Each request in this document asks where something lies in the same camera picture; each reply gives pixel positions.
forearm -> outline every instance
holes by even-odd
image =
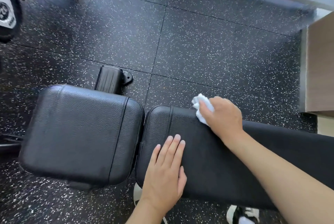
[[[126,224],[160,224],[163,216],[150,204],[139,201]]]
[[[247,133],[227,147],[259,180],[289,224],[334,223],[334,191],[256,142]]]

person's right arm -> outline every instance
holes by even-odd
[[[289,224],[334,223],[334,191],[255,141],[242,129],[240,110],[210,99],[200,112],[213,132],[249,168]]]

sneaker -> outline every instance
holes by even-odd
[[[135,187],[133,188],[133,203],[135,206],[138,204],[140,197],[142,196],[142,191],[143,189],[140,188],[137,183],[135,183]],[[168,224],[165,217],[162,219],[161,224]]]
[[[242,224],[259,224],[259,216],[259,209],[231,205],[226,214],[226,219],[228,224],[240,224],[239,220],[241,219],[244,219]]]

person's left hand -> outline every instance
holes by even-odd
[[[157,145],[148,165],[140,202],[150,204],[157,214],[164,216],[183,193],[187,177],[181,165],[185,141],[176,134],[169,136],[161,148]]]

padded cushion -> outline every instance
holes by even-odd
[[[22,167],[40,176],[119,184],[130,175],[144,110],[121,95],[70,85],[44,89],[20,152]]]
[[[334,189],[334,138],[249,121],[243,127],[263,146]],[[140,186],[154,147],[177,133],[186,141],[183,197],[275,209],[253,174],[190,109],[157,106],[148,113],[136,165]]]

